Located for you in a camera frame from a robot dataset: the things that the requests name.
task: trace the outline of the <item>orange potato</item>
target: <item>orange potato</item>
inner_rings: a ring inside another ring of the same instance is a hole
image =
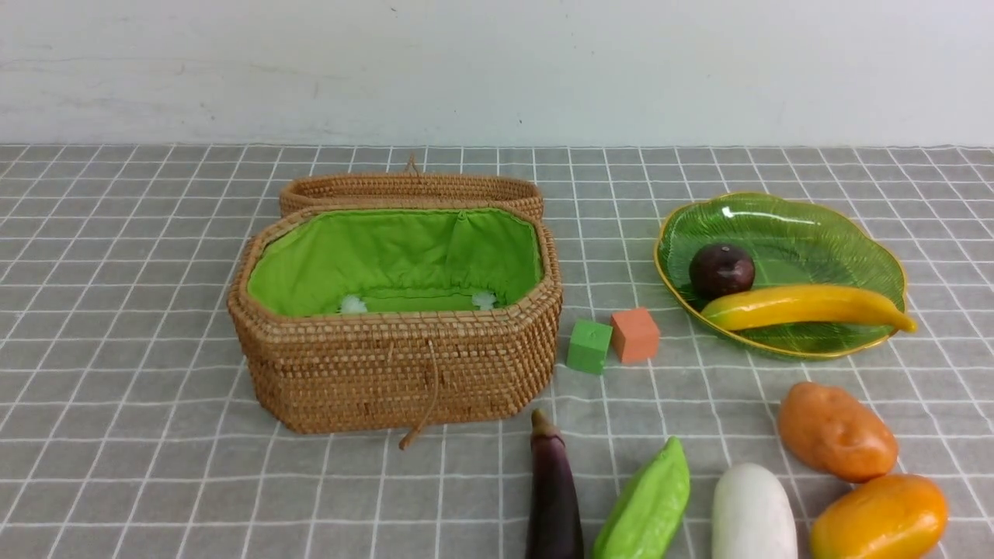
[[[837,386],[799,382],[780,404],[783,444],[800,461],[852,483],[891,471],[898,441],[873,411]]]

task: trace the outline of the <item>green cube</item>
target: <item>green cube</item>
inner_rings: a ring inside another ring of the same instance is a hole
[[[577,320],[573,333],[570,334],[566,366],[583,373],[599,375],[604,369],[613,330],[607,324]]]

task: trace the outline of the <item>foam block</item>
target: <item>foam block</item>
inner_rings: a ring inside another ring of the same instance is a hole
[[[644,307],[611,315],[611,347],[621,363],[645,361],[659,349],[659,327]]]
[[[590,320],[577,320],[570,334],[570,350],[567,353],[566,366],[571,369],[599,375],[607,360],[607,351],[611,346],[613,328],[607,324]]]

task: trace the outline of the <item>grid pattern fabric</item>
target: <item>grid pattern fabric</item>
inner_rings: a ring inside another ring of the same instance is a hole
[[[780,476],[806,547],[847,486],[774,433],[795,382],[840,385],[945,491],[929,557],[994,548],[994,151],[0,145],[0,549],[18,559],[513,559],[529,512],[528,413],[499,423],[300,437],[260,408],[224,295],[277,193],[311,174],[534,180],[578,318],[646,306],[657,358],[557,367],[533,406],[566,434],[592,542],[627,478],[680,436],[693,475],[667,557],[710,556],[732,463]],[[726,192],[813,200],[902,259],[922,326],[823,363],[746,353],[693,323],[652,263],[661,220]]]

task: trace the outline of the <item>orange cube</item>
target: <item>orange cube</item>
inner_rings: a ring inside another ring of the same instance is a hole
[[[659,349],[659,327],[644,307],[620,310],[611,315],[611,347],[622,363],[645,361]]]

